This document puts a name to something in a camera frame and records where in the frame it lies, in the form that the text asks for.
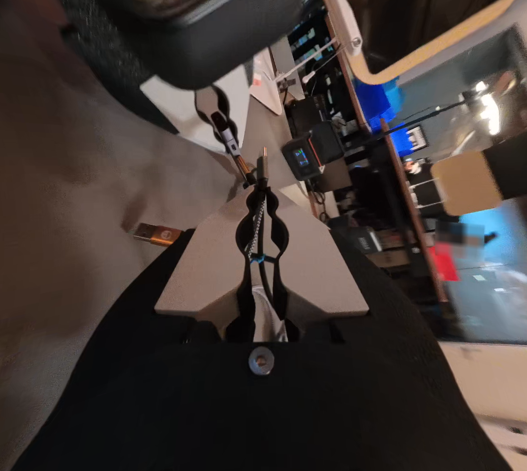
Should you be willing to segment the blue storage bin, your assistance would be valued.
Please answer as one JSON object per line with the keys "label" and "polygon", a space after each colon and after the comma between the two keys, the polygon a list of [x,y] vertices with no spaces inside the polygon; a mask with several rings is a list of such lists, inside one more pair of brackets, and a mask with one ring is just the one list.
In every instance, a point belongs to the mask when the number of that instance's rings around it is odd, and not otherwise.
{"label": "blue storage bin", "polygon": [[405,157],[414,152],[414,144],[411,135],[406,129],[400,129],[390,135],[386,135],[386,139],[390,139],[399,156]]}

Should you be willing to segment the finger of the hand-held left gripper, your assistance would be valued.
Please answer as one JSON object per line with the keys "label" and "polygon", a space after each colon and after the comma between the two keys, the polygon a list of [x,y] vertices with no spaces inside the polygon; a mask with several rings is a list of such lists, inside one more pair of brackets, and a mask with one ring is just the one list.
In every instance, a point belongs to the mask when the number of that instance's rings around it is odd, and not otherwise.
{"label": "finger of the hand-held left gripper", "polygon": [[163,80],[146,80],[140,90],[177,129],[180,138],[217,154],[226,153],[213,126],[200,118],[194,91],[175,88]]}
{"label": "finger of the hand-held left gripper", "polygon": [[237,141],[240,147],[245,137],[252,82],[252,64],[242,64],[222,78],[222,90],[229,102],[229,117],[237,128]]}

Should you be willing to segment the black wall panel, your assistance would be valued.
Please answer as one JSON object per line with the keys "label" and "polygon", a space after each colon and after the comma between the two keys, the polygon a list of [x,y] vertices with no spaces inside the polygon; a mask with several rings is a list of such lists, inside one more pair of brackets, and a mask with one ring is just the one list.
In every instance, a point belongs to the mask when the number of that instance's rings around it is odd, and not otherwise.
{"label": "black wall panel", "polygon": [[526,132],[483,150],[503,200],[526,195]]}

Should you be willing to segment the framed tag poster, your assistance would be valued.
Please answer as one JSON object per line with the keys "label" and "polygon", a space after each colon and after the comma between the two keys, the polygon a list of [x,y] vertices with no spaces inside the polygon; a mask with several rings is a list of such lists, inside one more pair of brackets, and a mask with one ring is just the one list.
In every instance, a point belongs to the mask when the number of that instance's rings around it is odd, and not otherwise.
{"label": "framed tag poster", "polygon": [[412,152],[417,152],[429,147],[424,129],[421,125],[414,125],[406,130],[409,142],[412,145]]}

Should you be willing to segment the blue handled tote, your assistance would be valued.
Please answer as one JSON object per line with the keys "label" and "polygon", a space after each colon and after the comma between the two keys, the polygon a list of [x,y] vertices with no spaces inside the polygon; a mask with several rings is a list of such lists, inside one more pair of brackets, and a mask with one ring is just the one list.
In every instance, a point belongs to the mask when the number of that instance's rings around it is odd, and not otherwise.
{"label": "blue handled tote", "polygon": [[370,85],[355,79],[354,88],[372,133],[382,130],[381,119],[389,123],[402,109],[405,95],[399,88],[399,78],[379,85]]}

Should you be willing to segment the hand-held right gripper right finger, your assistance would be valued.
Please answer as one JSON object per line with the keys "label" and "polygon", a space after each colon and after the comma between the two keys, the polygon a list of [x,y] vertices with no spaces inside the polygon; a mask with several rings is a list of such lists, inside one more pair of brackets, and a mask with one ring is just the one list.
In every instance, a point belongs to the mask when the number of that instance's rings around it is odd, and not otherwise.
{"label": "hand-held right gripper right finger", "polygon": [[366,316],[369,306],[329,228],[313,215],[299,186],[271,191],[268,200],[273,263],[273,306],[290,340],[312,325]]}

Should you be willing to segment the person's left forearm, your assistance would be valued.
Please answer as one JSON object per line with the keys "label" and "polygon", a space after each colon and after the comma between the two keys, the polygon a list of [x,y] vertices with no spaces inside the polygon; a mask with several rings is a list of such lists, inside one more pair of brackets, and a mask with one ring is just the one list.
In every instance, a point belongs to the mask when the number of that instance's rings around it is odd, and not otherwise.
{"label": "person's left forearm", "polygon": [[129,112],[162,130],[180,132],[142,92],[153,72],[128,46],[100,0],[1,0],[24,34],[47,52],[58,71],[71,49],[101,86]]}

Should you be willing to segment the small red bin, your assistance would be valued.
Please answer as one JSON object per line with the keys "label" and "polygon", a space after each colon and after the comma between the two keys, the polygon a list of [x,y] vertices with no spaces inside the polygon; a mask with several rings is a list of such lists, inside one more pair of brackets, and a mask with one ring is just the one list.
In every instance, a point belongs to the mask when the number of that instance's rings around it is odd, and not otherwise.
{"label": "small red bin", "polygon": [[450,243],[439,242],[428,247],[428,251],[442,282],[459,282],[458,269],[454,260],[454,247]]}

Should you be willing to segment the black power station with screen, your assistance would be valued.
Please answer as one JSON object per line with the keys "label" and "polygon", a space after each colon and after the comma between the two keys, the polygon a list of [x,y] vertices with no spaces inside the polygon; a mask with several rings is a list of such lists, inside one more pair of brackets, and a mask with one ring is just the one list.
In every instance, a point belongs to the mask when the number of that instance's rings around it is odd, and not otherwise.
{"label": "black power station with screen", "polygon": [[295,179],[306,181],[320,176],[325,165],[343,157],[344,147],[333,124],[323,121],[283,145],[281,153]]}

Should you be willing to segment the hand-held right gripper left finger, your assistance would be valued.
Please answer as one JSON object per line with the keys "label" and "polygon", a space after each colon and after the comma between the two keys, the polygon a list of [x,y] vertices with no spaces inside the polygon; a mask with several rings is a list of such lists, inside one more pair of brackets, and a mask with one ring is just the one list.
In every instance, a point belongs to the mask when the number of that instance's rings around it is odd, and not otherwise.
{"label": "hand-held right gripper left finger", "polygon": [[209,321],[229,340],[253,341],[251,266],[237,239],[253,191],[243,190],[197,225],[155,304],[157,314]]}

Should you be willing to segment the dark grey usb-c adapter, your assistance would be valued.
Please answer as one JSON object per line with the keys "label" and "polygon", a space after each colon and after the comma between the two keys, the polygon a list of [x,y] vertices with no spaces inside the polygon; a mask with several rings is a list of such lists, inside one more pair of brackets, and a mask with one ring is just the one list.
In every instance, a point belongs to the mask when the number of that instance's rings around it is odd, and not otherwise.
{"label": "dark grey usb-c adapter", "polygon": [[210,120],[221,138],[226,152],[233,158],[241,157],[241,150],[228,118],[222,112],[214,111]]}

